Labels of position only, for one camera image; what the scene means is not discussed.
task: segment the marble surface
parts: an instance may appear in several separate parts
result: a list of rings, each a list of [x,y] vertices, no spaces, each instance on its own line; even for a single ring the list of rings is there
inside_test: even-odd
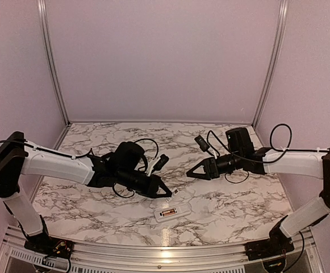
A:
[[[96,155],[114,151],[122,141],[153,138],[160,154],[170,157],[158,172],[165,184],[179,189],[168,203],[135,195],[123,199],[110,188],[89,188],[73,182],[45,177],[34,201],[51,235],[90,242],[121,245],[197,246],[240,242],[268,236],[273,225],[291,212],[277,175],[250,175],[241,184],[224,176],[211,181],[188,178],[185,172],[204,158],[194,138],[214,130],[225,141],[225,131],[235,125],[183,123],[77,123],[70,128],[60,150],[83,154],[93,148]],[[255,147],[260,142],[247,127]],[[225,153],[214,138],[211,142]],[[150,159],[156,151],[151,142],[141,142]],[[240,181],[244,172],[230,177]],[[154,211],[182,203],[191,214],[157,223]]]

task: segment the vent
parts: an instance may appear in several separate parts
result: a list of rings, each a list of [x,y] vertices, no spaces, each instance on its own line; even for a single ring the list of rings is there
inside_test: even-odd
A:
[[[46,268],[54,268],[56,271],[65,272],[65,270],[61,270],[61,268],[56,268],[54,262],[44,261],[43,262],[43,255],[37,253],[31,253],[29,251],[23,249],[15,249],[12,248],[11,250],[11,257],[25,261],[27,263],[32,263],[37,266],[42,266]],[[79,264],[75,264],[72,261],[72,267],[69,271],[70,273],[130,273],[136,272],[140,273],[139,271],[131,271],[131,270],[110,270],[106,268],[98,268],[98,267],[91,267],[91,266],[83,266]],[[217,270],[201,270],[201,271],[187,271],[187,273],[245,273],[244,266],[236,266],[236,267],[227,267],[227,268],[220,268]]]

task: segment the robotic arm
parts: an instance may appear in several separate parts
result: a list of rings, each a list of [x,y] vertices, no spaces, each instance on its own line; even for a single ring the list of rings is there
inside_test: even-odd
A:
[[[293,251],[291,237],[308,226],[318,224],[330,214],[330,149],[279,152],[263,147],[255,151],[246,128],[235,128],[225,134],[228,148],[225,146],[224,148],[230,154],[216,159],[210,157],[201,161],[186,173],[188,177],[211,180],[218,178],[220,174],[243,169],[260,175],[293,173],[323,180],[322,192],[295,212],[281,219],[270,231],[269,239],[246,244],[249,260],[281,255],[284,251]],[[196,137],[195,141],[200,145],[202,151],[210,148],[209,143],[201,136]],[[204,173],[195,172],[200,167],[204,169]]]
[[[135,170],[140,159],[148,169],[146,173]],[[25,248],[68,259],[72,242],[49,236],[43,218],[20,189],[20,175],[56,177],[88,187],[112,187],[114,191],[115,184],[121,184],[149,198],[170,197],[172,193],[161,178],[152,174],[168,160],[161,155],[149,165],[143,148],[134,142],[122,142],[115,152],[102,157],[68,155],[38,146],[25,140],[23,133],[14,132],[0,146],[0,198],[20,224],[27,239]],[[159,188],[165,193],[157,193]]]

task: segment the white wall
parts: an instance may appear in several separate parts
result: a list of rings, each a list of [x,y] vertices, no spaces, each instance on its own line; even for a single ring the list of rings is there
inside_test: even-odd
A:
[[[0,139],[19,130],[29,140],[52,147],[63,128],[36,1],[0,1]],[[37,177],[22,182],[30,193]],[[0,244],[11,220],[0,200]]]
[[[282,52],[257,128],[265,144],[280,122],[293,128],[292,147],[330,147],[330,1],[290,2]],[[287,139],[287,134],[277,134],[278,144],[285,146]],[[281,179],[295,208],[322,190],[322,182],[315,179]],[[325,272],[330,273],[330,216],[312,233]]]
[[[277,0],[48,0],[73,121],[251,123]]]

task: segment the marble table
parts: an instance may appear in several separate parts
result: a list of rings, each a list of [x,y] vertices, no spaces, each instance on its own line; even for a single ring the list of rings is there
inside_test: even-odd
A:
[[[89,188],[73,182],[45,177],[34,200],[51,235],[90,242],[121,245],[198,246],[241,242],[268,236],[271,227],[291,212],[289,201],[276,174],[250,175],[241,184],[224,176],[211,181],[188,178],[185,172],[203,153],[194,138],[213,130],[221,139],[236,125],[194,123],[76,123],[65,137],[60,151],[83,154],[90,148],[96,155],[114,151],[122,141],[153,138],[160,154],[170,157],[158,172],[170,188],[179,193],[169,203],[164,198],[135,195],[123,199],[110,188]],[[260,141],[247,126],[255,147]],[[211,142],[222,154],[214,138]],[[151,142],[140,143],[151,159],[156,151]],[[244,172],[229,178],[240,181]],[[191,214],[161,224],[154,211],[189,203]]]

